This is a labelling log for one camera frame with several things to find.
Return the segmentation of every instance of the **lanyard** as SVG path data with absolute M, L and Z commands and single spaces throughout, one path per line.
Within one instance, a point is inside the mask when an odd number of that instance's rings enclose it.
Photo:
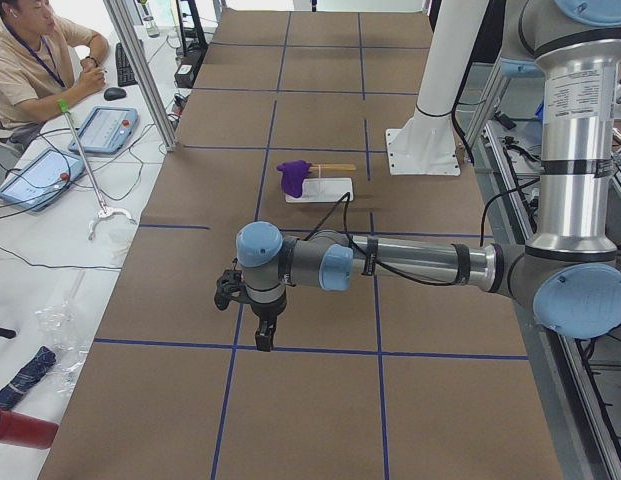
M 57 82 L 61 88 L 66 88 L 66 84 L 63 83 L 63 80 L 61 79 L 61 77 L 56 73 L 53 72 L 50 67 L 46 64 L 46 62 L 44 62 L 41 57 L 39 55 L 37 55 L 37 52 L 35 52 L 32 47 L 30 45 L 28 45 L 26 43 L 26 41 L 21 38 L 17 32 L 14 31 L 14 29 L 10 26 L 10 25 L 6 25 L 6 28 L 8 29 L 8 31 L 12 34 L 12 36 L 21 44 L 25 47 L 26 50 L 28 50 L 28 52 L 30 53 L 30 55 L 32 55 L 32 57 L 39 62 L 39 65 L 41 65 L 43 68 L 45 68 L 46 72 L 48 72 L 48 75 L 50 75 L 55 82 Z M 46 50 L 48 50 L 48 55 L 50 55 L 50 58 L 52 59 L 52 65 L 54 66 L 54 69 L 58 72 L 59 70 L 57 69 L 57 62 L 54 61 L 54 57 L 52 56 L 52 51 L 50 50 L 50 45 L 48 45 L 48 42 L 46 41 L 46 39 L 41 36 L 41 43 L 43 43 L 46 47 Z

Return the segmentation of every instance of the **beige shirt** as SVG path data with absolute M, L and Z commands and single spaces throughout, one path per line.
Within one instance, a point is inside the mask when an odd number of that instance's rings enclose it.
M 54 32 L 44 36 L 54 62 L 43 42 L 36 53 L 63 80 L 65 88 L 6 30 L 0 17 L 0 120 L 5 128 L 34 122 L 16 107 L 19 103 L 60 93 L 74 84 L 68 46 L 88 45 L 94 32 L 65 18 L 55 16 L 54 21 Z

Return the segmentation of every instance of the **black computer mouse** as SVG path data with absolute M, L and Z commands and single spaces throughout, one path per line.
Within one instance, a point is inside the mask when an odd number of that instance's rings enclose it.
M 110 100 L 118 100 L 119 98 L 123 98 L 127 95 L 126 91 L 123 88 L 119 87 L 110 87 L 106 88 L 106 91 L 103 92 L 103 98 Z

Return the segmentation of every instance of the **wooden stick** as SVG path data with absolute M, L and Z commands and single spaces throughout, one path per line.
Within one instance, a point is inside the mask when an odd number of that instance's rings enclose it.
M 322 172 L 353 172 L 357 169 L 353 163 L 315 163 L 310 167 L 310 171 L 318 172 L 319 167 Z

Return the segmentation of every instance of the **man's arm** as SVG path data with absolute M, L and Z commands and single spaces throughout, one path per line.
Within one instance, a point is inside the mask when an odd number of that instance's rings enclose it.
M 17 107 L 28 114 L 35 122 L 44 123 L 61 114 L 58 100 L 65 100 L 72 108 L 81 100 L 100 91 L 105 85 L 105 76 L 101 68 L 84 71 L 72 87 L 56 95 L 35 99 L 31 98 L 17 104 Z
M 100 33 L 93 32 L 92 38 L 87 45 L 90 47 L 90 54 L 81 60 L 81 68 L 84 72 L 97 68 L 103 63 L 108 55 L 108 40 Z

